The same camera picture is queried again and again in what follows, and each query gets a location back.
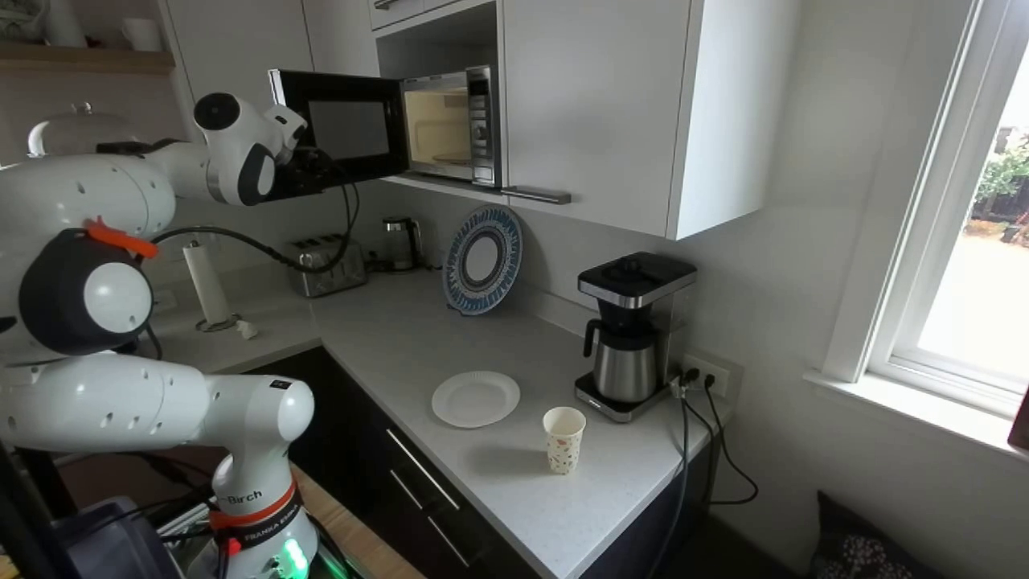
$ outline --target dark lower cabinet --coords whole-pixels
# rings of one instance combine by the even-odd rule
[[[315,415],[291,446],[290,459],[427,578],[537,576],[326,351],[309,351],[251,373],[289,376],[311,387]],[[690,465],[687,500],[666,559],[704,510],[713,446]],[[582,577],[646,576],[671,523],[679,477]]]

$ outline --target coffee maker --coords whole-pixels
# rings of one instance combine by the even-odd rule
[[[696,279],[694,265],[645,251],[580,273],[579,292],[597,298],[600,318],[587,324],[582,356],[594,367],[575,382],[576,397],[618,423],[652,406],[667,391],[669,353],[681,354],[680,291]]]

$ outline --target window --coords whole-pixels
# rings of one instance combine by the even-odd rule
[[[876,312],[847,337],[860,300],[845,296],[823,373],[855,382],[866,368],[1014,417],[1029,385],[1027,40],[1029,3],[972,6],[885,280],[864,301]]]

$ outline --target cushion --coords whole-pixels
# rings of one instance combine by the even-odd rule
[[[811,579],[944,579],[876,526],[818,492],[821,536]]]

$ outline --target wooden table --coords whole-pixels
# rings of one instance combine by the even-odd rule
[[[364,527],[350,511],[311,480],[304,471],[293,467],[296,483],[304,496],[304,506],[332,536],[340,548],[354,558],[374,579],[424,579],[403,557]],[[0,579],[17,577],[7,557],[0,557]]]

